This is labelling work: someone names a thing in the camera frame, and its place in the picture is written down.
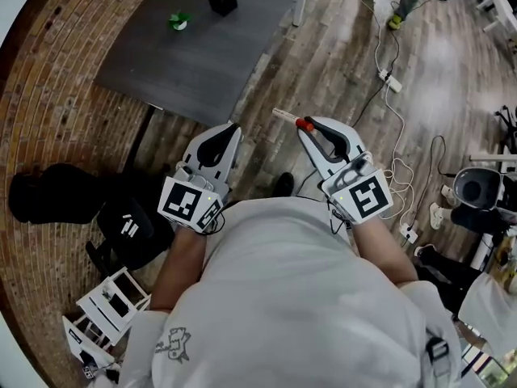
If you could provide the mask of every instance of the brick wall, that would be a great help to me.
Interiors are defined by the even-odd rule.
[[[13,175],[70,162],[120,171],[146,106],[92,80],[141,0],[29,0],[0,49],[0,278],[2,308],[54,386],[84,386],[61,315],[98,280],[84,250],[95,225],[18,223]]]

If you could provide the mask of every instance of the table leg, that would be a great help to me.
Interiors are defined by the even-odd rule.
[[[305,2],[307,0],[296,0],[296,6],[294,8],[294,16],[292,19],[293,26],[300,26],[304,19]]]
[[[495,22],[492,22],[491,24],[489,24],[488,26],[484,27],[483,28],[483,31],[485,33],[489,32],[490,30],[492,30],[494,27],[496,27],[497,25],[499,24],[499,21],[496,20]]]
[[[481,3],[479,3],[476,8],[478,10],[481,10],[484,6],[488,6],[490,3],[492,2],[492,0],[483,0]]]

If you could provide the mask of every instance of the power strip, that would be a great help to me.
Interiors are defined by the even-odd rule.
[[[392,75],[389,75],[388,81],[386,81],[386,76],[388,76],[388,70],[383,69],[381,72],[379,72],[379,78],[381,78],[383,82],[387,82],[393,92],[400,92],[402,90],[402,84]]]
[[[404,223],[401,228],[399,229],[401,234],[406,238],[408,242],[411,244],[414,244],[414,242],[417,241],[418,234],[414,230],[411,229],[411,227],[408,226],[407,223]]]

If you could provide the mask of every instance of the white cable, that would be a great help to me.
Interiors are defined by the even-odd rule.
[[[373,13],[373,18],[375,19],[377,26],[379,27],[379,32],[377,34],[378,43],[377,43],[377,47],[375,48],[373,57],[375,59],[375,64],[377,66],[377,70],[380,73],[379,61],[377,60],[377,51],[379,50],[379,47],[380,47],[380,31],[382,30],[382,27],[380,26],[379,20],[375,16],[375,11],[368,4],[366,4],[363,0],[359,0],[359,2]],[[400,158],[395,157],[395,151],[397,150],[398,143],[400,142],[400,140],[402,138],[402,134],[404,133],[404,128],[406,127],[406,122],[404,121],[404,118],[402,118],[402,116],[389,105],[389,103],[388,103],[389,84],[387,82],[385,82],[385,85],[386,85],[386,93],[385,93],[386,106],[402,122],[401,132],[398,135],[397,142],[395,143],[395,147],[393,148],[393,152],[392,152],[391,167],[389,170],[385,170],[385,177],[386,177],[386,179],[389,179],[389,191],[401,199],[402,207],[395,214],[392,214],[388,217],[381,217],[381,218],[383,220],[389,220],[390,218],[394,218],[397,215],[399,215],[400,213],[404,212],[404,213],[402,213],[401,217],[398,220],[398,224],[400,225],[400,227],[402,227],[402,219],[411,211],[411,209],[413,208],[413,204],[414,204],[414,189],[413,189],[413,184],[412,184],[413,178],[414,178],[414,172],[410,168],[410,166],[408,166],[404,161],[402,161]],[[395,170],[396,170],[397,162],[399,162],[404,168],[407,168],[410,171],[411,178],[410,178],[409,182],[407,182],[407,183],[401,182],[395,178]],[[396,185],[401,186],[403,188],[400,190],[396,190],[395,188],[393,188],[393,183],[395,183]],[[404,209],[406,208],[406,199],[401,195],[401,193],[407,192],[408,190],[411,190],[411,205],[406,211],[404,211]]]
[[[393,109],[389,105],[389,103],[388,103],[388,92],[389,92],[389,85],[386,86],[386,93],[385,93],[386,106],[402,122],[402,127],[401,127],[401,132],[398,135],[397,142],[395,143],[395,147],[393,148],[392,160],[391,160],[391,169],[385,170],[385,177],[386,177],[386,179],[389,179],[389,191],[392,194],[398,196],[401,199],[402,207],[395,214],[392,214],[392,215],[390,215],[388,217],[381,217],[381,218],[383,220],[389,220],[390,218],[394,218],[398,214],[404,212],[401,215],[401,217],[399,218],[399,220],[398,220],[398,224],[400,225],[400,227],[402,227],[402,219],[411,211],[411,209],[413,208],[413,204],[414,204],[414,189],[413,189],[413,184],[412,184],[413,183],[413,178],[414,178],[414,172],[411,169],[411,167],[408,166],[404,161],[402,161],[400,158],[396,158],[395,157],[395,151],[397,150],[398,143],[400,142],[400,140],[402,138],[402,134],[404,133],[404,128],[406,127],[406,122],[404,121],[404,118],[402,118],[402,116],[397,111],[395,111],[395,109]],[[399,162],[404,168],[406,168],[406,169],[408,169],[410,171],[411,178],[410,178],[410,180],[408,182],[402,182],[402,181],[399,181],[399,180],[397,180],[395,178],[395,170],[396,170],[397,162]],[[400,190],[396,190],[395,188],[392,187],[393,186],[393,182],[396,185],[401,186],[403,188],[400,189]],[[411,190],[411,205],[410,205],[410,207],[406,211],[404,211],[404,209],[406,208],[406,199],[401,195],[401,193],[407,192],[408,190]]]
[[[379,67],[379,62],[377,61],[377,51],[379,50],[379,47],[380,47],[380,31],[382,30],[382,27],[380,26],[380,23],[379,23],[379,20],[377,19],[377,16],[375,16],[375,11],[368,4],[363,2],[363,0],[359,0],[359,2],[373,13],[373,18],[375,19],[375,21],[377,23],[377,26],[379,27],[379,32],[377,33],[377,40],[378,40],[378,42],[377,42],[377,47],[375,48],[375,52],[373,54],[373,57],[375,59],[375,64],[377,66],[377,70],[380,73],[381,70],[380,70],[380,67]]]

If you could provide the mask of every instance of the white chair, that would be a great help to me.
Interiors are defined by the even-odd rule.
[[[109,348],[110,344],[103,345],[104,336],[91,330],[92,323],[90,321],[84,332],[77,327],[87,319],[85,315],[74,323],[70,322],[65,316],[61,316],[61,319],[63,320],[63,327],[65,327],[66,340],[70,351],[85,367],[90,365],[90,358],[95,361],[95,365],[99,369],[115,363],[115,358],[103,349],[103,347]]]
[[[115,280],[124,275],[138,290],[142,299],[133,305],[116,285]],[[120,269],[113,276],[107,277],[99,286],[81,297],[77,304],[87,318],[107,337],[110,345],[116,345],[131,327],[131,321],[139,310],[144,310],[150,303],[148,295],[128,273],[127,268]]]

